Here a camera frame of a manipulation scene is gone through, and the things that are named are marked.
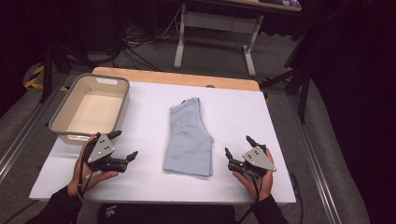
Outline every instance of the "gray carpet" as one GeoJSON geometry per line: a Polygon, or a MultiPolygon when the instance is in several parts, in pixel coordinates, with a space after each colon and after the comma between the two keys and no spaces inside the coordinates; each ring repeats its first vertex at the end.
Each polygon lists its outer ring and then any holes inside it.
{"type": "MultiPolygon", "coordinates": [[[[216,33],[216,35],[225,36],[223,33],[216,33]]],[[[175,39],[142,45],[134,50],[165,72],[254,79],[262,82],[265,77],[275,77],[288,70],[283,67],[283,64],[297,43],[288,36],[262,34],[258,36],[252,52],[258,75],[254,78],[249,77],[244,56],[240,51],[240,47],[247,41],[248,37],[246,35],[233,35],[224,41],[219,41],[206,32],[189,30],[186,36],[182,68],[179,70],[173,68],[177,48],[175,39]]],[[[92,60],[103,57],[106,56],[90,55],[92,60]]],[[[131,62],[122,53],[115,60],[115,63],[118,67],[132,66],[131,62]]],[[[111,66],[111,64],[106,63],[103,66],[111,66]]],[[[138,67],[148,70],[147,67],[142,65],[138,65],[138,67]]],[[[66,80],[65,86],[70,86],[76,76],[84,73],[84,71],[89,71],[89,69],[75,67],[66,80]]],[[[3,129],[0,135],[1,157],[6,154],[23,128],[24,123],[38,105],[40,94],[41,90],[28,89],[28,92],[0,118],[0,126],[3,129]]],[[[31,201],[28,196],[38,176],[37,170],[43,165],[56,139],[56,136],[49,130],[47,123],[64,95],[64,91],[56,92],[52,103],[39,119],[34,133],[28,139],[20,156],[0,183],[2,198],[0,222],[4,222],[31,201]]],[[[295,120],[290,109],[288,97],[282,91],[274,91],[274,93],[269,94],[268,107],[286,164],[298,179],[299,189],[304,201],[304,223],[332,223],[327,217],[318,193],[318,186],[308,162],[305,144],[298,129],[298,121],[295,120]]],[[[334,137],[326,108],[313,83],[311,83],[309,90],[305,120],[305,128],[309,132],[309,137],[329,184],[341,221],[344,223],[369,223],[364,202],[349,175],[334,137]]],[[[17,216],[11,223],[23,223],[29,217],[36,215],[43,206],[43,203],[36,203],[17,216]]],[[[98,203],[87,202],[84,204],[78,217],[78,223],[95,223],[95,213],[98,206],[98,203]]],[[[281,204],[280,207],[290,223],[299,222],[301,206],[298,203],[281,204]]],[[[237,205],[235,207],[236,217],[240,218],[247,209],[248,204],[237,205]]],[[[257,221],[253,215],[250,215],[244,223],[257,223],[257,221]]]]}

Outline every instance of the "white table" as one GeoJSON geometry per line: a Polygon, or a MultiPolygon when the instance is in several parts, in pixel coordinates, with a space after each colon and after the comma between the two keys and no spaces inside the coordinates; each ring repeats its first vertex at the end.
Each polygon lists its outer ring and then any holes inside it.
{"type": "MultiPolygon", "coordinates": [[[[276,133],[260,91],[236,91],[131,82],[130,103],[115,143],[113,158],[124,159],[139,151],[125,173],[100,183],[85,194],[96,202],[117,203],[249,203],[246,189],[228,170],[224,148],[237,160],[251,149],[250,135],[266,144],[273,154],[273,195],[278,203],[295,203],[286,165],[276,133]],[[163,170],[169,140],[170,110],[183,100],[199,97],[202,119],[215,141],[212,147],[213,175],[175,175],[163,170]]],[[[81,146],[67,145],[58,138],[41,170],[30,198],[46,201],[72,177],[81,146]]]]}

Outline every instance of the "human hand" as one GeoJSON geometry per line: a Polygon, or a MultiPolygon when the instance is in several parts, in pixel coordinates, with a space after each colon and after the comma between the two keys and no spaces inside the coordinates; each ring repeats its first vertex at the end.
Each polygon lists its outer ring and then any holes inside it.
{"type": "MultiPolygon", "coordinates": [[[[274,159],[272,158],[271,152],[268,148],[266,150],[266,155],[270,159],[270,161],[274,163],[274,159]]],[[[239,180],[239,182],[241,182],[242,185],[245,186],[245,188],[247,189],[247,194],[250,196],[250,198],[252,198],[253,201],[256,201],[257,194],[253,181],[236,171],[233,172],[233,175],[239,180]]],[[[271,195],[271,189],[273,186],[273,172],[271,170],[268,170],[267,173],[262,177],[262,181],[259,181],[256,184],[258,189],[262,187],[259,194],[259,201],[262,201],[271,195]]]]}
{"type": "MultiPolygon", "coordinates": [[[[70,197],[76,196],[77,195],[77,191],[78,191],[78,181],[79,181],[79,170],[80,170],[80,165],[81,165],[81,161],[82,161],[82,156],[84,154],[84,151],[87,148],[87,145],[91,142],[92,139],[95,138],[95,134],[93,134],[91,136],[91,138],[88,140],[88,142],[82,147],[81,152],[79,153],[79,157],[76,161],[75,167],[74,167],[74,173],[73,173],[73,178],[72,180],[69,182],[69,184],[67,185],[67,190],[69,193],[70,197]]],[[[85,176],[90,175],[92,173],[92,170],[90,169],[90,167],[88,166],[88,164],[84,161],[83,164],[83,169],[82,169],[82,180],[83,180],[83,184],[81,187],[81,190],[83,190],[84,192],[93,189],[98,183],[107,180],[111,177],[117,176],[119,174],[119,172],[116,171],[108,171],[108,172],[104,172],[101,173],[99,175],[96,176],[92,176],[91,180],[88,181],[88,179],[85,179],[85,176]]]]}

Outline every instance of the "beige plastic tub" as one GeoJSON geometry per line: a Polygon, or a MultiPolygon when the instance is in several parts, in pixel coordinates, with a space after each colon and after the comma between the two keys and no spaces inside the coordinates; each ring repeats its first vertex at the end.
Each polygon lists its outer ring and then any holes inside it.
{"type": "Polygon", "coordinates": [[[83,74],[64,97],[49,128],[67,144],[82,145],[93,133],[118,130],[128,103],[127,79],[83,74]]]}

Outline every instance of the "light blue cloth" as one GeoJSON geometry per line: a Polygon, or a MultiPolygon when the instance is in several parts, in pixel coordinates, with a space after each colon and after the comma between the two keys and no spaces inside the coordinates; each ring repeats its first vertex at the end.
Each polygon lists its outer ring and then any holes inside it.
{"type": "Polygon", "coordinates": [[[191,98],[171,107],[171,137],[163,169],[186,175],[213,175],[213,137],[201,119],[200,100],[191,98]]]}

